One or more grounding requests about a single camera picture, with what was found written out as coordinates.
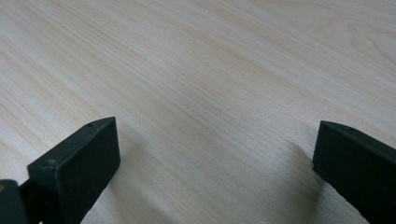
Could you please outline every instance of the wood grain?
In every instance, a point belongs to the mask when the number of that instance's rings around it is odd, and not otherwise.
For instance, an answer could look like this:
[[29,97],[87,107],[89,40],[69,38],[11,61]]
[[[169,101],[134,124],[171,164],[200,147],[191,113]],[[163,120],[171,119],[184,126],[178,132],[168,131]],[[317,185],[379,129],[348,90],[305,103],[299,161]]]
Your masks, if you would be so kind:
[[0,178],[115,116],[83,223],[365,223],[312,171],[319,121],[396,147],[392,0],[0,2]]

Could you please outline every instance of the black object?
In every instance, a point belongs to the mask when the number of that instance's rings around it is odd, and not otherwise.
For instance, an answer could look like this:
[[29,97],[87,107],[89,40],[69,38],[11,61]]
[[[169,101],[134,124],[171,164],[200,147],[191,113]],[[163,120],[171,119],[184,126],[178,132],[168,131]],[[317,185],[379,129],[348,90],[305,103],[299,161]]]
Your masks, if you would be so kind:
[[76,224],[120,166],[115,118],[91,122],[27,166],[19,188],[0,180],[0,224]]
[[313,163],[370,223],[396,223],[396,149],[353,128],[322,121]]

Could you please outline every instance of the wooden table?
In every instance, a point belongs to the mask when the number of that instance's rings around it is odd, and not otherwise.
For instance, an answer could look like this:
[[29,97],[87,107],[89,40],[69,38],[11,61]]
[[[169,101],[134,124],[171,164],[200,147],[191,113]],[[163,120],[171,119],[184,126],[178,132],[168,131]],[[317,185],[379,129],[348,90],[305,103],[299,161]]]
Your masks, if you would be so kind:
[[117,118],[83,223],[365,223],[312,171],[322,119],[396,147],[393,0],[3,0],[0,178]]

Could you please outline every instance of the black plastic part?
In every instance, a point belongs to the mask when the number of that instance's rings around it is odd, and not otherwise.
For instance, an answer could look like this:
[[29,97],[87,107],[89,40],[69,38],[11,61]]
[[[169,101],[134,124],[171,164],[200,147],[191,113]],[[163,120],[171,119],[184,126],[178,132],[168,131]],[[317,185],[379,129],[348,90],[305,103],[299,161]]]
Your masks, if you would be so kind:
[[370,223],[396,223],[396,149],[353,128],[322,121],[313,163]]
[[28,219],[14,180],[0,180],[0,224],[28,224]]
[[19,188],[0,181],[0,224],[78,224],[119,166],[116,119],[84,125],[29,164]]

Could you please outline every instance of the wooden surface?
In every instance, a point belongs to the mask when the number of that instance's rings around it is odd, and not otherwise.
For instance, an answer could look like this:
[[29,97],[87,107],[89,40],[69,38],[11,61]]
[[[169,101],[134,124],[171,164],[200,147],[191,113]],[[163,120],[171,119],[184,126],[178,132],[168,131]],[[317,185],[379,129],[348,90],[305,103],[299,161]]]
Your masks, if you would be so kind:
[[365,223],[313,171],[322,119],[396,147],[393,0],[0,2],[0,178],[115,116],[83,223]]

